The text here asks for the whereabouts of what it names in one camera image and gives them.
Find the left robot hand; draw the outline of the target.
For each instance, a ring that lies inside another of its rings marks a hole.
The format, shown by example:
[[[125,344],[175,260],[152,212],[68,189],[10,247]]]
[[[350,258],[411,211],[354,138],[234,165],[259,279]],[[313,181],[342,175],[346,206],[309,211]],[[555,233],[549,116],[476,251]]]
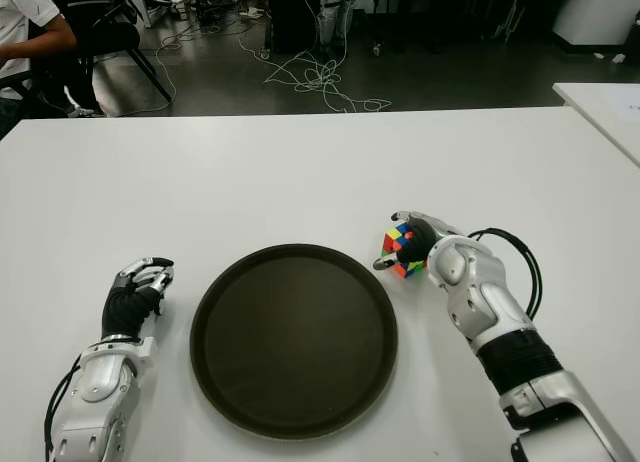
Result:
[[[101,317],[101,338],[124,336],[137,339],[145,320],[161,314],[161,302],[174,279],[174,262],[162,257],[143,257],[115,276]]]

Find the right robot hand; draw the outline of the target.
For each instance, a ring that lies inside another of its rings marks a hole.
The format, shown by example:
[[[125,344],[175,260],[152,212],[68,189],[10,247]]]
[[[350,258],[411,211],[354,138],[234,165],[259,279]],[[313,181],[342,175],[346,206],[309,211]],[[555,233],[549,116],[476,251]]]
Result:
[[[400,237],[411,237],[404,243],[386,234],[391,240],[389,250],[384,248],[384,254],[373,262],[373,268],[378,271],[386,270],[396,265],[424,262],[436,243],[447,236],[459,236],[460,230],[441,221],[438,218],[416,211],[397,211],[391,215],[396,223],[395,229]]]

